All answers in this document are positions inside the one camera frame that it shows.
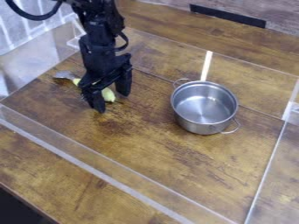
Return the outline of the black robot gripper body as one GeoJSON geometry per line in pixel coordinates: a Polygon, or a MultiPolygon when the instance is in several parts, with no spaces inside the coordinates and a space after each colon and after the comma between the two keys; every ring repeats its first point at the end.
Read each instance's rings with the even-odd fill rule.
{"type": "Polygon", "coordinates": [[[84,35],[79,40],[80,54],[85,74],[79,82],[81,92],[85,94],[88,89],[103,90],[117,80],[120,74],[131,69],[131,54],[125,53],[116,56],[116,41],[108,45],[96,45],[89,37],[84,35]]]}

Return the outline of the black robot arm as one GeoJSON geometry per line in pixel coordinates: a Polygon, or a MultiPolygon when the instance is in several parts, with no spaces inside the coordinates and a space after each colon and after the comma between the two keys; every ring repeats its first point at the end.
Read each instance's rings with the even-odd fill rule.
{"type": "Polygon", "coordinates": [[[99,112],[105,112],[101,91],[115,84],[116,91],[128,96],[132,84],[131,54],[116,56],[128,46],[123,33],[124,18],[115,0],[67,0],[79,16],[85,35],[79,39],[79,49],[85,74],[79,81],[83,99],[99,112]]]}

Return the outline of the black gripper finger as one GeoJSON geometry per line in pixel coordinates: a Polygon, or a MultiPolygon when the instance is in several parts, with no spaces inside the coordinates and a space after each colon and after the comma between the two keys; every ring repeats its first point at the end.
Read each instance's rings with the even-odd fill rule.
{"type": "Polygon", "coordinates": [[[132,85],[132,70],[125,70],[115,81],[116,91],[123,95],[128,96],[131,93],[132,85]]]}
{"type": "Polygon", "coordinates": [[[105,101],[101,95],[101,91],[97,89],[88,89],[84,94],[88,105],[99,112],[105,112],[105,101]]]}

